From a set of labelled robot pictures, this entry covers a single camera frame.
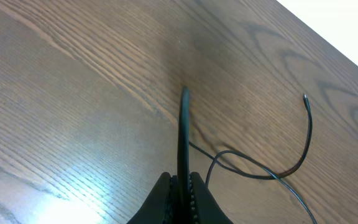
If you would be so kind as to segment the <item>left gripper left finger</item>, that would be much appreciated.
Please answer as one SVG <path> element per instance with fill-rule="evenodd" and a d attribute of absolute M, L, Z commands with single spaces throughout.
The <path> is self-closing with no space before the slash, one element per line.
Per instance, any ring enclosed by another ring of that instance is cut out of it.
<path fill-rule="evenodd" d="M 174 223 L 177 177 L 163 172 L 142 206 L 127 224 Z"/>

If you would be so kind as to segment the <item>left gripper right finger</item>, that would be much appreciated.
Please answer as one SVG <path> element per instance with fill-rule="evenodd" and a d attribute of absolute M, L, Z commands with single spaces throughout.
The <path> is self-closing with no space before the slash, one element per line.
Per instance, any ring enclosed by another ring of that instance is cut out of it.
<path fill-rule="evenodd" d="M 191 222 L 198 224 L 232 224 L 215 201 L 211 192 L 197 172 L 190 174 Z"/>

